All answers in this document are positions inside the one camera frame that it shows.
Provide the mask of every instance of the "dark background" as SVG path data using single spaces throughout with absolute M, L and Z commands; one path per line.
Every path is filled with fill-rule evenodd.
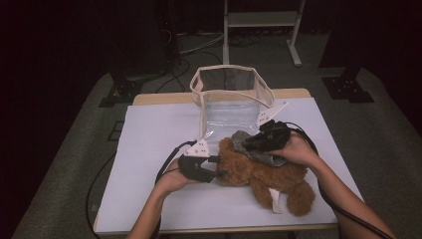
M 175 0 L 172 21 L 167 1 L 126 2 L 131 5 L 0 1 L 2 238 L 13 234 L 101 76 L 128 68 L 150 74 L 171 67 L 177 49 L 163 44 L 160 29 L 222 30 L 221 0 Z M 296 7 L 271 0 L 230 2 L 233 11 Z M 421 133 L 421 25 L 416 6 L 413 1 L 308 0 L 301 32 L 331 30 L 320 66 L 344 67 L 358 54 L 362 67 L 381 79 Z

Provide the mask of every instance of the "white shelf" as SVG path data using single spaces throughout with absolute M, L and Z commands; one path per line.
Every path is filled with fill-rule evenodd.
M 229 13 L 228 27 L 295 26 L 298 12 L 243 12 Z

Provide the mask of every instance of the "person's left hand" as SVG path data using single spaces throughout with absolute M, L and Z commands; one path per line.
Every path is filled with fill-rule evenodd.
M 198 183 L 199 181 L 186 178 L 178 169 L 178 158 L 174 159 L 167 170 L 155 184 L 154 189 L 160 190 L 165 194 L 182 189 L 190 183 Z

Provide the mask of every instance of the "forearm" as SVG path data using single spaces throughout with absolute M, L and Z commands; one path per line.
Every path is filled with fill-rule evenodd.
M 161 216 L 162 206 L 167 195 L 168 193 L 158 191 L 155 188 L 151 191 L 142 211 L 127 235 L 127 239 L 150 238 Z
M 357 197 L 322 159 L 319 157 L 316 158 L 314 163 L 310 166 L 310 169 L 316 175 L 321 189 L 334 204 L 354 216 L 372 224 L 391 237 L 394 237 L 394 234 L 382 221 L 382 219 L 359 197 Z M 347 239 L 378 238 L 375 234 L 363 228 L 361 225 L 358 225 L 354 221 L 351 221 L 349 218 L 336 212 L 335 216 L 337 217 L 342 231 L 345 235 L 347 235 Z

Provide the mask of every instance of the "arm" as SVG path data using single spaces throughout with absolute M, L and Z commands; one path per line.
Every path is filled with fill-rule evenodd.
M 290 141 L 284 148 L 271 151 L 270 153 L 307 166 L 316 175 L 322 190 L 337 206 L 395 238 L 383 220 L 341 181 L 300 135 L 292 133 Z M 349 218 L 335 211 L 334 214 L 342 233 L 347 239 L 379 238 L 376 234 Z
M 171 192 L 177 191 L 185 185 L 194 182 L 196 181 L 187 179 L 177 170 L 177 159 L 171 162 L 167 171 L 152 188 L 142 211 L 126 238 L 149 239 L 161 216 L 165 198 Z

